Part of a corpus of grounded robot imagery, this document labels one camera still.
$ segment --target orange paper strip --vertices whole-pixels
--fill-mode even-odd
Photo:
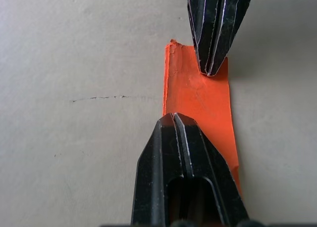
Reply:
[[[238,189],[238,156],[234,139],[228,60],[214,77],[199,72],[193,46],[171,40],[165,49],[163,115],[179,112],[196,120],[223,155]]]

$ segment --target orange tape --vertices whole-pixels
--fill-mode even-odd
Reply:
[[[165,49],[163,115],[179,112],[196,120],[226,160],[240,191],[228,84],[228,60],[214,77],[199,72],[193,46],[171,40]]]

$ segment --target white surface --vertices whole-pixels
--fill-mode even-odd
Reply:
[[[266,223],[317,222],[315,5],[252,0],[229,55],[245,204]],[[186,0],[0,0],[2,226],[129,223],[171,38],[192,43]]]

